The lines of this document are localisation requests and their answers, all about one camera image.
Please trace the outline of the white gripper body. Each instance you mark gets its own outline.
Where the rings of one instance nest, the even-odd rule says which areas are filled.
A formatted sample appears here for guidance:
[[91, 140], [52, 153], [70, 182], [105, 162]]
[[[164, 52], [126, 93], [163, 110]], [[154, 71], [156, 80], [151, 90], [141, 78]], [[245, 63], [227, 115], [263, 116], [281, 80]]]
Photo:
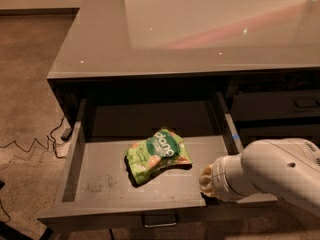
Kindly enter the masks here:
[[212, 164], [212, 186], [215, 196], [225, 202], [237, 202], [258, 193], [245, 175], [242, 154], [223, 156]]

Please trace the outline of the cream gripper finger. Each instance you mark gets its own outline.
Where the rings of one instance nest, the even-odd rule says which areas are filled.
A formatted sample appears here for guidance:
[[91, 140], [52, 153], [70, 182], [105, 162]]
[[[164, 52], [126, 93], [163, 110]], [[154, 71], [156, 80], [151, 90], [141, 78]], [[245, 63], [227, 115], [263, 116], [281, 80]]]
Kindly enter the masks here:
[[216, 197], [216, 191], [212, 179], [212, 171], [213, 166], [208, 165], [199, 177], [200, 190], [205, 196], [209, 198]]

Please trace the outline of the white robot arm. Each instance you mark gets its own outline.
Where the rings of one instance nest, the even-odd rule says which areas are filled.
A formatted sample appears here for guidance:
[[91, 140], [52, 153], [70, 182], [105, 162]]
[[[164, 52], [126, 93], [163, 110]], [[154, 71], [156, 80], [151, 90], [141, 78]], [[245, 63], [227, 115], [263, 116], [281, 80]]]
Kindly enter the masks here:
[[225, 202], [271, 194], [320, 216], [320, 149], [301, 138], [263, 139], [220, 157], [199, 177], [201, 192]]

